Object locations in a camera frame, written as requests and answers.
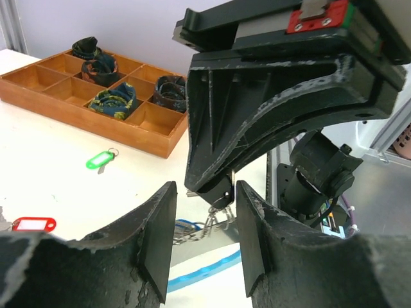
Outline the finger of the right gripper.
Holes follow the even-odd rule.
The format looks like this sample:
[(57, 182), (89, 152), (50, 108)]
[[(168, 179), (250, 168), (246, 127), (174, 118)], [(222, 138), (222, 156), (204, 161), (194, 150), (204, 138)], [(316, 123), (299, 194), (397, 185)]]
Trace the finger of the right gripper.
[(215, 209), (224, 209), (234, 202), (232, 175), (221, 175), (201, 187), (197, 194)]

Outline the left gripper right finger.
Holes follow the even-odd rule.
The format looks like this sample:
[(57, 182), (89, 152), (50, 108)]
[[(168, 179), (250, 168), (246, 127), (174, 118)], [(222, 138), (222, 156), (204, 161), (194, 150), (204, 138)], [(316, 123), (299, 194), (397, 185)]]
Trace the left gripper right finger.
[(245, 294), (254, 307), (409, 307), (410, 238), (314, 230), (236, 184)]

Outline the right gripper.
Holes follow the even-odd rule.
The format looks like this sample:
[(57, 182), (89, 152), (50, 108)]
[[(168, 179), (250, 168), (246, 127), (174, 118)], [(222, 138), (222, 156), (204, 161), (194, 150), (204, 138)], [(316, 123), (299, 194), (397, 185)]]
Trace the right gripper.
[(405, 84), (394, 64), (410, 63), (410, 20), (396, 11), (392, 1), (187, 9), (173, 40), (201, 54), (186, 84), (186, 187), (199, 191), (298, 133), (388, 118)]

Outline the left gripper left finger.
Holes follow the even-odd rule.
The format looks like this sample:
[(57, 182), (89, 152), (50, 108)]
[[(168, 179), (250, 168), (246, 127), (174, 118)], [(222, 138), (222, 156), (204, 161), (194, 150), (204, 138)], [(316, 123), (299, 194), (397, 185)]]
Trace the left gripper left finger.
[(177, 185), (83, 239), (1, 233), (2, 307), (159, 307), (166, 301)]

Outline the blue handled key organiser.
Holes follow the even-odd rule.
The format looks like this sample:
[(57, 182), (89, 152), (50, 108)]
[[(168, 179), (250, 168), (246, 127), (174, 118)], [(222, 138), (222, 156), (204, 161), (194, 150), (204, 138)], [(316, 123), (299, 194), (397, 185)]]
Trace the blue handled key organiser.
[[(236, 217), (232, 213), (230, 206), (222, 210), (211, 207), (204, 223), (191, 222), (184, 219), (175, 221), (170, 266), (174, 267), (199, 255), (238, 242), (239, 232), (236, 225)], [(237, 250), (210, 265), (170, 279), (167, 292), (171, 293), (183, 289), (231, 268), (240, 262), (241, 251)]]

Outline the red tag key bunch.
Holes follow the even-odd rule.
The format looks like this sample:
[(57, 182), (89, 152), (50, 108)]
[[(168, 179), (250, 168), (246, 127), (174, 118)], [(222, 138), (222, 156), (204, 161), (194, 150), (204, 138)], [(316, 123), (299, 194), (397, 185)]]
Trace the red tag key bunch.
[(5, 232), (53, 232), (57, 221), (51, 216), (33, 210), (1, 205), (1, 231)]

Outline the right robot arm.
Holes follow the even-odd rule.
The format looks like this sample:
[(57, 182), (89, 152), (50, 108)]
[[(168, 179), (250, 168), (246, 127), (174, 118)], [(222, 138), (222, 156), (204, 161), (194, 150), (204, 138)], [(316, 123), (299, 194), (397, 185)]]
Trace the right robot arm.
[(321, 130), (394, 110), (410, 63), (410, 2), (229, 1), (187, 9), (173, 39), (195, 51), (186, 187), (225, 209), (239, 200), (236, 172), (300, 137), (280, 205), (304, 220), (348, 189), (361, 163)]

